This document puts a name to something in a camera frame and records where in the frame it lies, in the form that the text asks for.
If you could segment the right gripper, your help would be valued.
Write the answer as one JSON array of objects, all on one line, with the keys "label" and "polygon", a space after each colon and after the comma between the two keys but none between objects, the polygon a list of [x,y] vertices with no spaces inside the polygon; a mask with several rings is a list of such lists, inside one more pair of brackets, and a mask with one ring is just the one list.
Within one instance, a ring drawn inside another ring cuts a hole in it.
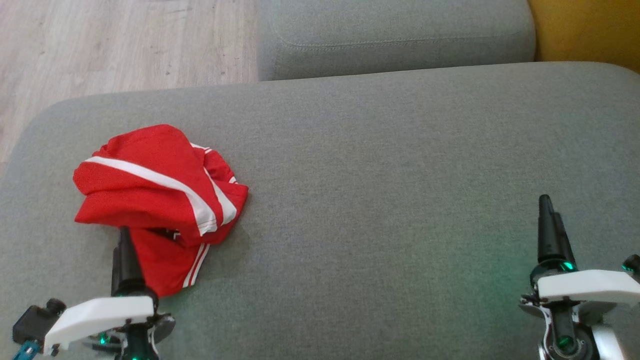
[{"label": "right gripper", "polygon": [[[519,307],[544,320],[538,360],[631,360],[605,315],[618,305],[640,305],[637,276],[578,270],[562,215],[548,194],[538,198],[537,239],[538,265]],[[550,260],[560,255],[565,261]]]}]

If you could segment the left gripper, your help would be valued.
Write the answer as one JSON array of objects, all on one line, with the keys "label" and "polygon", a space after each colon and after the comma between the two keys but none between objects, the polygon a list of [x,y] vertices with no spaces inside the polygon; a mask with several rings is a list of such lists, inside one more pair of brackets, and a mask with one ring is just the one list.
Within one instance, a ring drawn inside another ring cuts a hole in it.
[{"label": "left gripper", "polygon": [[[127,241],[128,274],[122,253]],[[66,309],[45,336],[44,354],[55,356],[82,340],[114,360],[160,360],[157,345],[171,335],[176,319],[158,311],[158,296],[146,283],[128,227],[119,228],[113,249],[110,295]]]}]

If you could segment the red shorts with white stripe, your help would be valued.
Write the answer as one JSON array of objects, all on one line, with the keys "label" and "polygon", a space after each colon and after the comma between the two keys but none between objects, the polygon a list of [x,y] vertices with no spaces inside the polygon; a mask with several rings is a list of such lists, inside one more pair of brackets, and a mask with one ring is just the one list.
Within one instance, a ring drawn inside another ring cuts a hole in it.
[{"label": "red shorts with white stripe", "polygon": [[249,197],[217,151],[168,124],[112,137],[73,182],[78,223],[175,231],[185,247],[222,243]]}]

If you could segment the large grey sofa chaise cushion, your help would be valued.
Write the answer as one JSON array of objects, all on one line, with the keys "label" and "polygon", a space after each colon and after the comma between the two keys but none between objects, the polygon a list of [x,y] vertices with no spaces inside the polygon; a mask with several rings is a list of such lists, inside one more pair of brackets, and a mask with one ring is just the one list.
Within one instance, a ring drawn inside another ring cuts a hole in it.
[{"label": "large grey sofa chaise cushion", "polygon": [[118,230],[80,224],[80,162],[172,125],[249,188],[163,360],[538,360],[523,312],[538,198],[579,269],[640,255],[640,75],[514,63],[85,96],[30,122],[0,176],[0,360],[51,297],[106,296]]}]

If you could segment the large yellow sofa backrest cushion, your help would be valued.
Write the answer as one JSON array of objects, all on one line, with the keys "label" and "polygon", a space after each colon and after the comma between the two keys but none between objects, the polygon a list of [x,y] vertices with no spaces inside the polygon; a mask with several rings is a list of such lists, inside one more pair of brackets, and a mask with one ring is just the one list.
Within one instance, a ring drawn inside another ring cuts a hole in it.
[{"label": "large yellow sofa backrest cushion", "polygon": [[599,62],[640,75],[640,0],[527,0],[535,60]]}]

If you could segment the grey sofa seat cushion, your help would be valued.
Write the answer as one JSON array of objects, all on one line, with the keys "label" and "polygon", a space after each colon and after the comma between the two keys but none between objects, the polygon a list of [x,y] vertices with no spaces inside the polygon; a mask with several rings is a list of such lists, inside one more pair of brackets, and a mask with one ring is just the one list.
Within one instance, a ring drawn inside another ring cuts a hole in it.
[{"label": "grey sofa seat cushion", "polygon": [[528,0],[260,0],[261,81],[534,60]]}]

